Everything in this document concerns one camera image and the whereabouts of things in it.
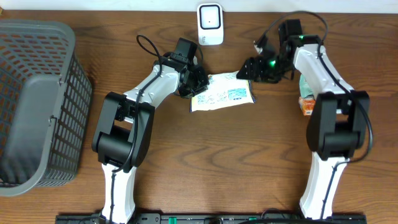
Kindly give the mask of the yellow snack bag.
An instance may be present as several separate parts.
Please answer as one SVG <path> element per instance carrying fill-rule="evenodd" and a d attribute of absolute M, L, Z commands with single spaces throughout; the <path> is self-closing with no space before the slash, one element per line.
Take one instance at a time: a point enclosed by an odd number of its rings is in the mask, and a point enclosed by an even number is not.
<path fill-rule="evenodd" d="M 238 71 L 208 75 L 207 90 L 191 99 L 190 111 L 213 111 L 245 103 L 255 103 L 251 82 L 236 78 Z"/>

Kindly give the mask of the green snack packet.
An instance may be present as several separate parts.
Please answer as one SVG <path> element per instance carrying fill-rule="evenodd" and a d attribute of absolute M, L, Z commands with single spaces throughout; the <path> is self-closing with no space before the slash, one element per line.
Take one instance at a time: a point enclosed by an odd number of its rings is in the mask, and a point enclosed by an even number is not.
<path fill-rule="evenodd" d="M 299 88 L 302 98 L 314 97 L 313 91 L 303 75 L 300 76 Z"/>

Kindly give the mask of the orange tissue pack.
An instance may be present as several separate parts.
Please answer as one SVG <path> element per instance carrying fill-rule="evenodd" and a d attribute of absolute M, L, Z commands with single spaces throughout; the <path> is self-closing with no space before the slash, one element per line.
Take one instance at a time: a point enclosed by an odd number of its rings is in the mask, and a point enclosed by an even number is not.
<path fill-rule="evenodd" d="M 300 109 L 304 116 L 310 116 L 315 106 L 315 99 L 313 96 L 307 96 L 305 98 L 300 97 L 299 100 Z"/>

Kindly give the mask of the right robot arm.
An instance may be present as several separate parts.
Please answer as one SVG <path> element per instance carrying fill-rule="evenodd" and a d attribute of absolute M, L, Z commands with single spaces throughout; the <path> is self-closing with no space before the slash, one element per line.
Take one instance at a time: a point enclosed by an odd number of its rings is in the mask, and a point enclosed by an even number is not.
<path fill-rule="evenodd" d="M 315 104 L 307 125 L 307 145 L 312 164 L 300 209 L 306 219 L 332 218 L 332 203 L 345 167 L 355 163 L 354 152 L 367 141 L 373 144 L 368 116 L 369 95 L 347 84 L 330 62 L 324 38 L 305 35 L 299 19 L 287 19 L 278 27 L 278 52 L 263 34 L 254 46 L 257 57 L 245 61 L 236 77 L 278 83 L 285 73 L 300 72 Z"/>

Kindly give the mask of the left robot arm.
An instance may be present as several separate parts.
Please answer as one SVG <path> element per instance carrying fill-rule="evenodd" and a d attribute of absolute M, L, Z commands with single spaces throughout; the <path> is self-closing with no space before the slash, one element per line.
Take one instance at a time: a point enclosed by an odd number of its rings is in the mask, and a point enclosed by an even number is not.
<path fill-rule="evenodd" d="M 196 58 L 200 52 L 184 38 L 172 52 L 154 49 L 152 71 L 138 86 L 105 96 L 92 142 L 106 190 L 97 223 L 129 223 L 134 218 L 136 172 L 149 150 L 155 110 L 171 94 L 193 98 L 207 89 L 208 77 Z"/>

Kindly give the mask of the white barcode scanner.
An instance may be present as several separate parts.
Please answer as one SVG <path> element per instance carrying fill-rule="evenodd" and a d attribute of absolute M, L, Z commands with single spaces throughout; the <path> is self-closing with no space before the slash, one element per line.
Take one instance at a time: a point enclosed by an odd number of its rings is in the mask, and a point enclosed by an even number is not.
<path fill-rule="evenodd" d="M 200 45 L 220 45 L 223 43 L 223 8 L 220 4 L 200 4 L 197 7 L 197 24 Z"/>

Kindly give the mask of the grey plastic basket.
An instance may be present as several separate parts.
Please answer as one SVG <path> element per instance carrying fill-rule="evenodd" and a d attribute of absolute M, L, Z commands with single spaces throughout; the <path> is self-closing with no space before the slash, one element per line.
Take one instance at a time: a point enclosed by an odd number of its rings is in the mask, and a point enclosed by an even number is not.
<path fill-rule="evenodd" d="M 78 172 L 93 87 L 61 22 L 1 21 L 1 195 Z"/>

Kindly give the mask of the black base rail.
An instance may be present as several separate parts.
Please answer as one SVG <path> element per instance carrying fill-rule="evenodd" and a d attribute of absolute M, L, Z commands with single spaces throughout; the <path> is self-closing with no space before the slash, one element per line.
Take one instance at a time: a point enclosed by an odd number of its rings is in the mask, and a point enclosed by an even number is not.
<path fill-rule="evenodd" d="M 288 214 L 277 211 L 266 212 L 262 215 L 162 215 L 159 213 L 141 213 L 134 215 L 129 223 L 137 224 L 238 224 L 263 219 L 280 220 L 282 223 L 313 223 L 311 219 L 304 219 L 300 215 Z M 57 215 L 55 224 L 84 224 L 84 223 L 107 223 L 105 217 L 99 214 L 92 215 Z"/>

